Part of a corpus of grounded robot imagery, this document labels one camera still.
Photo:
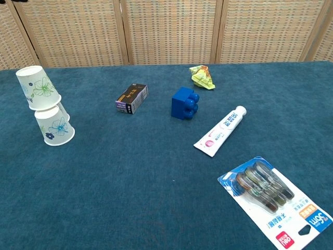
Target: white tube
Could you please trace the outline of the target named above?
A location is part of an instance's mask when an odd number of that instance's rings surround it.
[[[243,106],[237,106],[235,110],[232,110],[214,128],[205,134],[200,141],[194,144],[194,147],[213,157],[240,123],[244,115],[246,115],[246,109]]]

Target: yellow wrapper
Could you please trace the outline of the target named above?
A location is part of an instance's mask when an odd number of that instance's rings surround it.
[[[215,88],[207,66],[195,66],[190,68],[189,71],[192,74],[192,80],[196,86],[206,88],[208,90]]]

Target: red logo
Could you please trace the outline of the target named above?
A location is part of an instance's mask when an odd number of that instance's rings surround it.
[[[276,239],[280,241],[280,243],[282,244],[282,246],[285,247],[285,249],[288,249],[293,243],[295,243],[285,231],[279,233]]]

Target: paper cup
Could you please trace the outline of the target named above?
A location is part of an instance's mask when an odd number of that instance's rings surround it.
[[[74,128],[65,119],[58,105],[48,110],[35,111],[35,118],[47,145],[60,146],[75,135]]]
[[[63,116],[65,117],[65,120],[69,121],[69,114],[66,112],[65,108],[63,107],[63,105],[61,104],[61,102],[59,102],[58,104],[58,107],[60,109],[60,111],[63,113]]]
[[[42,66],[29,66],[16,72],[22,90],[32,110],[46,110],[61,101]]]

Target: building block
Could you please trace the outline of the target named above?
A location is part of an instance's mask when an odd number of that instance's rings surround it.
[[[199,95],[194,90],[181,87],[172,96],[171,116],[178,119],[192,119],[198,110]]]

